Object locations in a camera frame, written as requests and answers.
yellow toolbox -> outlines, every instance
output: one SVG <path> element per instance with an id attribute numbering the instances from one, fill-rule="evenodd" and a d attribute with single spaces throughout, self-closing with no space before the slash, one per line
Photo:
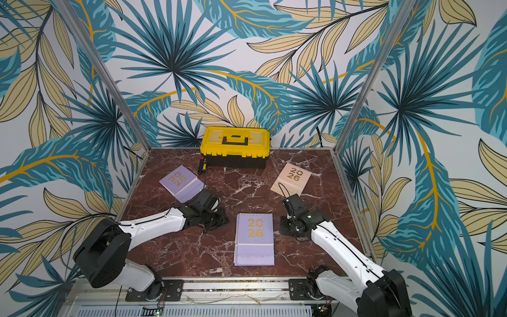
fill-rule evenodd
<path id="1" fill-rule="evenodd" d="M 201 144 L 208 166 L 266 167 L 269 132 L 265 129 L 208 127 Z"/>

beige desk calendar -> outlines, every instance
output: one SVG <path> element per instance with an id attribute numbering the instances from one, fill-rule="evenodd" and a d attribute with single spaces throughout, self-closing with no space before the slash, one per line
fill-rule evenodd
<path id="1" fill-rule="evenodd" d="M 278 175 L 278 178 L 275 180 L 273 186 L 271 186 L 271 190 L 282 196 L 286 196 L 287 191 L 289 193 L 288 196 L 294 194 L 301 195 L 303 189 L 306 186 L 306 183 L 308 182 L 308 179 L 310 178 L 310 175 L 310 171 L 287 163 L 280 175 Z"/>

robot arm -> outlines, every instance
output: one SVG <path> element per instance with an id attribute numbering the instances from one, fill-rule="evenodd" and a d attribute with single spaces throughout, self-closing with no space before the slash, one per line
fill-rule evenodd
<path id="1" fill-rule="evenodd" d="M 403 277 L 395 270 L 385 271 L 352 245 L 319 211 L 310 211 L 298 195 L 283 201 L 287 220 L 280 222 L 280 232 L 306 237 L 324 249 L 347 273 L 344 279 L 326 267 L 310 271 L 309 294 L 320 299 L 331 296 L 359 317 L 409 317 L 412 315 Z"/>
<path id="2" fill-rule="evenodd" d="M 194 200 L 159 214 L 120 223 L 104 219 L 77 249 L 73 259 L 92 287 L 119 284 L 155 300 L 163 289 L 161 277 L 147 266 L 127 260 L 127 253 L 166 233 L 192 226 L 201 226 L 207 232 L 229 223 L 219 203 L 217 196 L 203 189 Z"/>

toolbox handle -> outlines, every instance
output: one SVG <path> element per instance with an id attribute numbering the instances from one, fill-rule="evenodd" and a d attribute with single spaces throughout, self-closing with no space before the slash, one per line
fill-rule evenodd
<path id="1" fill-rule="evenodd" d="M 239 142 L 228 142 L 227 137 L 224 136 L 222 139 L 222 144 L 230 144 L 230 145 L 248 145 L 248 136 L 245 137 L 245 142 L 239 143 Z"/>

red marble tabletop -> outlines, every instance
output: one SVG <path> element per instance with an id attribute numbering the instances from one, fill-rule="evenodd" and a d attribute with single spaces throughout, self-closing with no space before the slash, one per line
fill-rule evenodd
<path id="1" fill-rule="evenodd" d="M 199 150 L 152 150 L 122 220 L 167 210 L 176 199 L 159 180 L 183 164 L 196 172 Z M 146 264 L 162 276 L 301 276 L 321 264 L 336 274 L 343 270 L 313 242 L 280 235 L 279 217 L 286 215 L 282 196 L 270 190 L 286 163 L 312 172 L 303 194 L 310 209 L 320 209 L 340 232 L 362 250 L 357 231 L 329 150 L 273 150 L 265 169 L 212 167 L 199 179 L 218 195 L 230 223 L 203 234 L 198 227 L 147 241 L 128 258 Z M 274 266 L 234 266 L 234 239 L 238 213 L 273 213 Z"/>

